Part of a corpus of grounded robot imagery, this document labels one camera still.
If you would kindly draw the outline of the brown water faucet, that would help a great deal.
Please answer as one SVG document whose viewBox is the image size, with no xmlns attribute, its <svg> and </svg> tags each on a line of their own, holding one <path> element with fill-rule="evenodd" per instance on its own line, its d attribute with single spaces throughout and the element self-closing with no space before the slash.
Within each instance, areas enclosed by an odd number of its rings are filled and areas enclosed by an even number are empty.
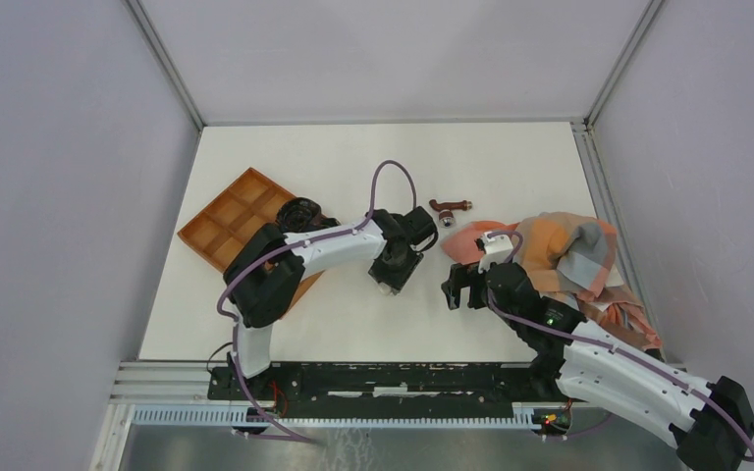
<svg viewBox="0 0 754 471">
<path fill-rule="evenodd" d="M 469 200 L 439 202 L 436 199 L 430 199 L 429 206 L 437 213 L 439 225 L 448 229 L 456 223 L 455 212 L 469 211 L 473 207 L 473 203 Z"/>
</svg>

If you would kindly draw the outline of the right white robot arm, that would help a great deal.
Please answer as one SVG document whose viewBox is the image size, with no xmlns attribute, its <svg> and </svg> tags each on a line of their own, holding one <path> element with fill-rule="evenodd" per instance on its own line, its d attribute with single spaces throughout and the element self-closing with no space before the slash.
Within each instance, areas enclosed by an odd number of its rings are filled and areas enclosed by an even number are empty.
<svg viewBox="0 0 754 471">
<path fill-rule="evenodd" d="M 504 319 L 536 356 L 527 375 L 541 400 L 560 393 L 603 408 L 659 438 L 691 470 L 754 462 L 754 411 L 745 387 L 675 368 L 620 340 L 579 310 L 542 295 L 516 263 L 454 264 L 441 290 L 450 309 Z"/>
</svg>

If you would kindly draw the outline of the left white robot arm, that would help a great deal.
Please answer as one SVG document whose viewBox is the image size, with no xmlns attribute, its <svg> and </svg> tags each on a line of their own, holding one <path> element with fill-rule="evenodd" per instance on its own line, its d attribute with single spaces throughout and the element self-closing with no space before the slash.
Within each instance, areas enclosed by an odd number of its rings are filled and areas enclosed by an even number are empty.
<svg viewBox="0 0 754 471">
<path fill-rule="evenodd" d="M 232 385 L 245 398 L 269 387 L 273 325 L 291 308 L 302 282 L 340 265 L 368 261 L 368 274 L 386 294 L 402 291 L 438 240 L 420 206 L 405 215 L 373 210 L 350 224 L 306 233 L 263 225 L 226 269 L 219 314 L 234 322 Z"/>
</svg>

